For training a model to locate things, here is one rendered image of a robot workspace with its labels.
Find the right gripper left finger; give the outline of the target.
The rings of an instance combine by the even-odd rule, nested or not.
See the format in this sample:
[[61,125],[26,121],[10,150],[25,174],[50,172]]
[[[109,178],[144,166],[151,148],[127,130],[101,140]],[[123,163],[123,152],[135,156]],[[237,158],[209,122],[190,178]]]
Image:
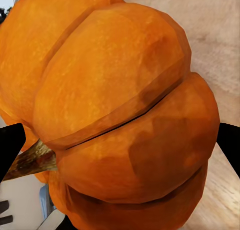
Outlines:
[[2,182],[25,142],[25,130],[21,123],[0,128],[0,182]]

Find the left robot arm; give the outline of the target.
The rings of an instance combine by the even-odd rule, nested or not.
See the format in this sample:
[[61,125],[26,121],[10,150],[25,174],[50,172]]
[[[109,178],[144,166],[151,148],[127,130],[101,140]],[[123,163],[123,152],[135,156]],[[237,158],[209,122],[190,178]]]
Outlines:
[[78,230],[69,217],[55,208],[37,230]]

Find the pumpkin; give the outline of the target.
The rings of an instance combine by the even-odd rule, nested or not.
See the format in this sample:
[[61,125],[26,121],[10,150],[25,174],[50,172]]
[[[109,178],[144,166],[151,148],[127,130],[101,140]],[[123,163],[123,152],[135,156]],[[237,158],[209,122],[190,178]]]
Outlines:
[[177,230],[203,196],[220,115],[184,29],[124,0],[19,0],[0,25],[0,116],[78,230]]

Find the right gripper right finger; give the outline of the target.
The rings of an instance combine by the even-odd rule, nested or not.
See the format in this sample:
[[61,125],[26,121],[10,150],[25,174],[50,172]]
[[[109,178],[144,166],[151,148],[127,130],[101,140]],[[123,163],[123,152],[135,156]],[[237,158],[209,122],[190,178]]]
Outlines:
[[240,178],[240,127],[221,122],[216,142]]

